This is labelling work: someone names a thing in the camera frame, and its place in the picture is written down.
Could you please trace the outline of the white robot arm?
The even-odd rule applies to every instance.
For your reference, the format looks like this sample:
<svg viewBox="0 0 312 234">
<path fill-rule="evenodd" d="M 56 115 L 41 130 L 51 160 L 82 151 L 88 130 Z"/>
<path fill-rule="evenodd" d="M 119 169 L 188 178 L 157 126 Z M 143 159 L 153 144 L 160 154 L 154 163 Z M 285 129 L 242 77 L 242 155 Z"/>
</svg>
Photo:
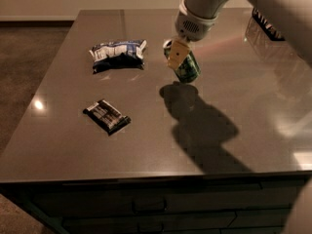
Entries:
<svg viewBox="0 0 312 234">
<path fill-rule="evenodd" d="M 245 0 L 312 65 L 312 0 Z M 168 57 L 176 70 L 190 53 L 190 44 L 206 37 L 222 9 L 232 0 L 181 0 L 175 18 L 176 37 Z"/>
</svg>

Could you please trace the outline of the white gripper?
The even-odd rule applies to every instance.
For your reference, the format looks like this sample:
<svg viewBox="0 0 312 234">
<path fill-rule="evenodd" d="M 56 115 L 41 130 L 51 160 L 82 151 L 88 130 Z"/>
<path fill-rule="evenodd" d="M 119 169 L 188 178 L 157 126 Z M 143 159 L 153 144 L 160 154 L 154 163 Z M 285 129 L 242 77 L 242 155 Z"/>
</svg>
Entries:
<svg viewBox="0 0 312 234">
<path fill-rule="evenodd" d="M 180 38 L 170 39 L 168 67 L 178 70 L 191 51 L 187 41 L 202 40 L 214 26 L 218 5 L 213 0 L 182 0 L 175 18 L 175 30 Z"/>
</svg>

